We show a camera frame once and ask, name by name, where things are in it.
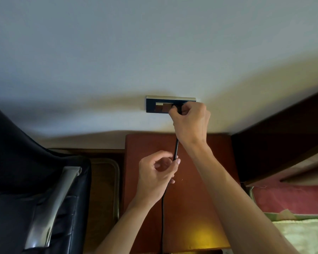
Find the hand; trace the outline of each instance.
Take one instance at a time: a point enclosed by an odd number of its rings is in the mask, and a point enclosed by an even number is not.
[[[186,102],[182,108],[182,115],[175,106],[169,114],[173,120],[178,140],[186,148],[195,143],[206,143],[208,120],[211,113],[201,102]]]
[[[178,170],[180,159],[172,162],[173,154],[168,151],[158,151],[143,158],[139,163],[139,179],[137,193],[133,200],[142,203],[149,208],[161,199],[174,173]]]

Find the forearm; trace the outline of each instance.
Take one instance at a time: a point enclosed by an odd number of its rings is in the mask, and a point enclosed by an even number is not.
[[[206,184],[234,253],[298,253],[206,144],[186,150]]]
[[[97,248],[95,254],[129,253],[149,210],[148,205],[136,204],[132,201],[119,222]]]

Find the left hand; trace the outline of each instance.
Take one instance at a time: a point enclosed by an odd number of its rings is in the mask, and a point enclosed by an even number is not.
[[[179,158],[172,161],[171,157],[173,154],[168,151],[158,151],[139,162],[139,179],[134,202],[151,208],[161,199],[168,183],[174,183],[172,178],[180,163]],[[158,167],[164,170],[159,172],[156,170]]]

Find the leather upholstery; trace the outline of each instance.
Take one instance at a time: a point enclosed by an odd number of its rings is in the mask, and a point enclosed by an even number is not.
[[[48,248],[24,250],[34,212],[64,166],[80,166],[61,205]],[[90,161],[43,148],[0,111],[0,254],[82,253],[91,183]]]

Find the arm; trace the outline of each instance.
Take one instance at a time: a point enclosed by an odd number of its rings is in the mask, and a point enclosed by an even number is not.
[[[137,193],[119,222],[106,236],[95,254],[129,253],[144,219],[161,199],[168,183],[174,183],[172,177],[178,170],[180,159],[170,159],[172,153],[159,151],[143,158],[139,163]],[[156,170],[164,167],[163,172]]]
[[[170,110],[179,141],[203,179],[234,253],[298,253],[213,156],[206,143],[210,112],[187,102]]]

